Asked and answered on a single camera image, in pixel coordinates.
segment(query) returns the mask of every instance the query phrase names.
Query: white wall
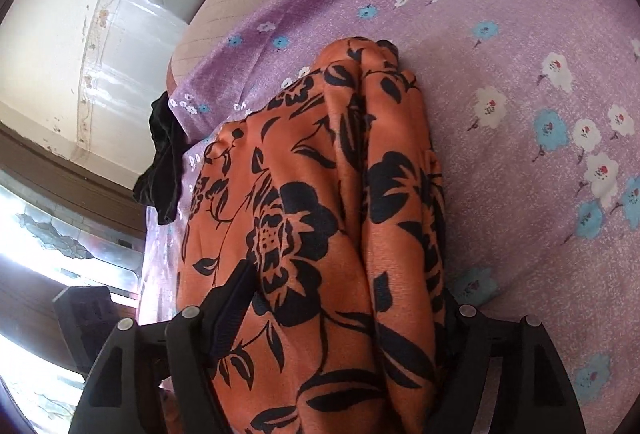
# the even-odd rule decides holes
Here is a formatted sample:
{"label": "white wall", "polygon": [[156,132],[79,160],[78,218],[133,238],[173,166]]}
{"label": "white wall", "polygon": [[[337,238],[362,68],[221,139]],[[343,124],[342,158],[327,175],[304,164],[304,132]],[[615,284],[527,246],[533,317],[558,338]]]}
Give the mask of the white wall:
{"label": "white wall", "polygon": [[[0,120],[85,165],[100,163],[76,147],[80,69],[97,1],[15,0],[0,26]],[[126,168],[110,168],[98,173],[130,185]]]}

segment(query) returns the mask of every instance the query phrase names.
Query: orange floral fabric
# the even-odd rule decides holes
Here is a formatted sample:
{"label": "orange floral fabric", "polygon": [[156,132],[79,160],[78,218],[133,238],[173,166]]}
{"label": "orange floral fabric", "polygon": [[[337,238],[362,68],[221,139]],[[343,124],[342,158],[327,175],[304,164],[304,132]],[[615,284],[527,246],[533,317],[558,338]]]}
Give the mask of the orange floral fabric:
{"label": "orange floral fabric", "polygon": [[213,385],[245,434],[418,434],[444,342],[444,200],[424,103],[398,51],[363,38],[226,124],[205,152],[178,309],[237,263],[254,296]]}

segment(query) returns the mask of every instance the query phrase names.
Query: silver bolt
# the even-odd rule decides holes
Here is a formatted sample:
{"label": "silver bolt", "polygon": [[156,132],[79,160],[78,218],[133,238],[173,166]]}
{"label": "silver bolt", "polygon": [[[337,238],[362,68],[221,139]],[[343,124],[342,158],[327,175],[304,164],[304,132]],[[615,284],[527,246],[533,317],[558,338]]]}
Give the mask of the silver bolt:
{"label": "silver bolt", "polygon": [[537,328],[540,324],[542,324],[542,320],[540,320],[535,315],[527,315],[527,324],[532,328]]}
{"label": "silver bolt", "polygon": [[470,319],[471,317],[475,317],[476,313],[476,308],[474,308],[471,304],[463,304],[462,306],[460,306],[460,314],[463,317],[467,317],[468,319]]}
{"label": "silver bolt", "polygon": [[132,319],[122,319],[120,322],[118,322],[118,329],[120,331],[126,331],[131,329],[132,327],[133,327]]}
{"label": "silver bolt", "polygon": [[198,316],[199,312],[200,308],[198,308],[197,306],[187,306],[182,310],[182,316],[186,319],[193,319]]}

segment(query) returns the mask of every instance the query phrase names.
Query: black cloth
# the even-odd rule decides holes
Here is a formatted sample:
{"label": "black cloth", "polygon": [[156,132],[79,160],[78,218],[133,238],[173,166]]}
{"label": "black cloth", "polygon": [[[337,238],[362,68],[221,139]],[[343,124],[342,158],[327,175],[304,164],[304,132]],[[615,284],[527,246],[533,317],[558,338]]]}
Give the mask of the black cloth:
{"label": "black cloth", "polygon": [[169,224],[177,213],[182,192],[182,155],[189,146],[182,126],[169,108],[166,91],[151,104],[151,109],[149,127],[156,155],[151,167],[136,181],[133,198],[142,205],[155,207],[158,224]]}

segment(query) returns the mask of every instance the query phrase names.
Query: bedsheet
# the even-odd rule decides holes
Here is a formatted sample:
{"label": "bedsheet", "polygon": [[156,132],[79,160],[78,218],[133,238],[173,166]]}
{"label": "bedsheet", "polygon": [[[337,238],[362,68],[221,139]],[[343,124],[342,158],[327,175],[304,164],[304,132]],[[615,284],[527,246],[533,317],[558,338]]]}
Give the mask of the bedsheet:
{"label": "bedsheet", "polygon": [[210,139],[352,34],[391,40],[423,86],[447,285],[493,316],[539,315],[588,432],[610,434],[640,391],[635,0],[272,0],[170,103]]}

